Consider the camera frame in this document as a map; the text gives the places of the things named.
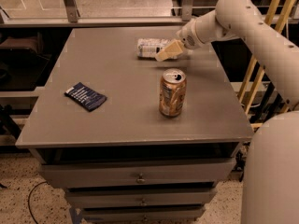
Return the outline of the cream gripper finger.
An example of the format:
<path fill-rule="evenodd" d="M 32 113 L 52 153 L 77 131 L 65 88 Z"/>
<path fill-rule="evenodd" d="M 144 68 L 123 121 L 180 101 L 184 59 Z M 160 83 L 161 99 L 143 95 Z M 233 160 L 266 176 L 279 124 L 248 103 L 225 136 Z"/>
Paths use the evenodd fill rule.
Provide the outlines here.
<path fill-rule="evenodd" d="M 158 62 L 162 62 L 170 58 L 175 58 L 183 52 L 184 44 L 178 39 L 173 39 L 155 55 L 155 59 Z"/>

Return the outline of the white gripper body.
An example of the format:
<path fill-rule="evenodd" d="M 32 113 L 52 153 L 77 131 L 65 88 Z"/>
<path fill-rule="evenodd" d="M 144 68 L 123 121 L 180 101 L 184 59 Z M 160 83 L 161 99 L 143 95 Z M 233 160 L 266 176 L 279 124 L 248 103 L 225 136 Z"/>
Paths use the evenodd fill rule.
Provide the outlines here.
<path fill-rule="evenodd" d="M 196 21 L 191 20 L 177 31 L 177 37 L 186 49 L 199 49 L 204 46 L 204 43 L 199 39 L 195 28 Z"/>

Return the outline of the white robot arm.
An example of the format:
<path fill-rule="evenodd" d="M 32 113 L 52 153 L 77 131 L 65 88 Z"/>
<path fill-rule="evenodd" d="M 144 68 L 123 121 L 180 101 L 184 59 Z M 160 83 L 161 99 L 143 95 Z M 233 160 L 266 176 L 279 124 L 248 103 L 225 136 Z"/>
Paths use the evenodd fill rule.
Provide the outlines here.
<path fill-rule="evenodd" d="M 245 161 L 241 224 L 299 224 L 299 48 L 268 25 L 250 0 L 218 0 L 177 36 L 156 60 L 238 37 L 265 71 L 270 85 L 250 119 L 263 123 Z"/>

